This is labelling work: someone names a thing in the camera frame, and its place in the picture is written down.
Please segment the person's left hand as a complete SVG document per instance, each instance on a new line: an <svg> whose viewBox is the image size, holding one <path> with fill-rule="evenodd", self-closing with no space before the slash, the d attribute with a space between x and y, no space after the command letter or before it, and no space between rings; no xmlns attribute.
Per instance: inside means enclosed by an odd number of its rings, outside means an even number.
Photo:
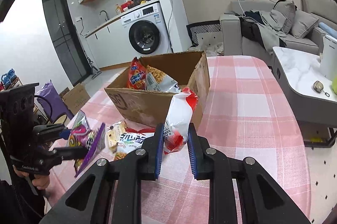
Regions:
<svg viewBox="0 0 337 224"><path fill-rule="evenodd" d="M14 171L17 174L17 176L19 176L21 178L29 177L29 173L18 171L15 168L15 166L13 166L13 168L14 168ZM34 179L32 180L31 183L37 189L39 189L39 190L45 190L45 189L47 189L47 187L50 184L50 176L43 176L43 175L35 174L34 175Z"/></svg>

